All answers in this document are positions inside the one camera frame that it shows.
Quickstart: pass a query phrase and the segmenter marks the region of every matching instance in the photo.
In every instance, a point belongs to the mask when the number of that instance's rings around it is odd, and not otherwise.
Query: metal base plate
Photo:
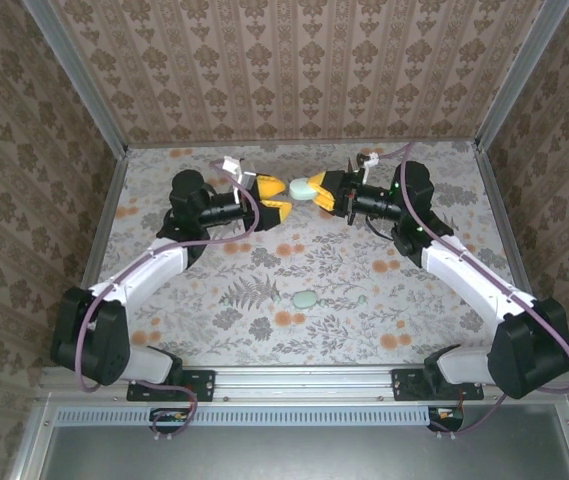
[[[184,370],[180,387],[185,387],[197,395],[198,402],[212,402],[215,393],[215,370]],[[189,397],[182,392],[154,390],[139,384],[130,384],[126,392],[129,402],[188,402]]]
[[[396,402],[414,402],[416,400],[483,400],[482,386],[472,383],[443,385],[440,392],[433,394],[424,379],[421,368],[402,368],[391,370],[393,379],[393,397]]]

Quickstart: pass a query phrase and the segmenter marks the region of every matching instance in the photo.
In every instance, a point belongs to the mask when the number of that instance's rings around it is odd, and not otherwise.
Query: vented metal strip
[[[63,407],[56,427],[148,426],[152,407]],[[216,407],[198,409],[193,426],[428,425],[428,407]],[[173,425],[158,422],[158,425]]]

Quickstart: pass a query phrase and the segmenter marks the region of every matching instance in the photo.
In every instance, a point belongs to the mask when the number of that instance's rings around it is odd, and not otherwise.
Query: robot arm
[[[376,154],[359,154],[348,169],[320,173],[308,180],[318,195],[315,203],[333,215],[353,223],[356,214],[395,222],[391,236],[397,250],[415,265],[432,273],[456,291],[484,320],[493,335],[487,347],[452,345],[425,359],[425,378],[434,393],[443,385],[495,384],[507,395],[521,398],[569,371],[569,359],[553,339],[512,295],[523,300],[569,343],[566,313],[552,298],[538,301],[501,279],[475,258],[431,210],[433,184],[420,163],[406,163],[406,187],[411,205],[423,222],[457,252],[435,242],[408,212],[400,188],[400,167],[390,188],[366,184]],[[505,295],[466,260],[505,287]]]
[[[240,162],[230,157],[225,157],[223,168],[256,200],[257,231],[269,230],[285,220],[291,204],[271,199],[285,190],[283,182],[242,171]],[[235,220],[243,221],[248,229],[255,212],[237,189],[218,194],[194,170],[184,170],[173,178],[169,198],[171,209],[164,217],[158,238],[143,254],[108,280],[86,290],[73,287],[64,294],[51,347],[55,363],[75,369],[80,326],[89,306],[103,295],[81,348],[82,374],[101,385],[119,379],[179,384],[181,359],[153,347],[131,345],[128,319],[158,288],[188,269],[205,248],[182,247],[180,243],[209,240],[208,228]]]

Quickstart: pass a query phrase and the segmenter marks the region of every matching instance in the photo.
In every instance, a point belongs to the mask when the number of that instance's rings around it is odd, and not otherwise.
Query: floral tablecloth
[[[262,173],[291,181],[346,167],[359,151],[402,144],[202,147],[128,152],[129,168],[101,278],[137,256],[169,208],[171,179],[200,170],[218,191],[225,180],[208,168],[223,155],[245,158]],[[510,271],[470,142],[418,143],[435,184],[434,210],[469,250],[511,281]],[[398,161],[382,160],[369,179],[389,185]],[[375,222],[388,231],[390,224]],[[213,229],[216,238],[239,224]],[[295,293],[323,300],[297,310]],[[351,227],[312,202],[294,202],[286,222],[248,239],[209,246],[185,273],[162,286],[130,319],[131,341],[180,355],[187,365],[327,365],[421,362],[453,343],[489,341],[479,317],[447,285],[417,269],[393,244]]]

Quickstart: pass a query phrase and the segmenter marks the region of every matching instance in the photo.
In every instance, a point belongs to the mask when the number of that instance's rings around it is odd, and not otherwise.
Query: patterned wall
[[[541,0],[54,0],[136,145],[472,137]]]
[[[533,288],[569,314],[569,11],[489,157]]]
[[[0,0],[0,478],[56,302],[81,279],[113,162],[31,16]]]

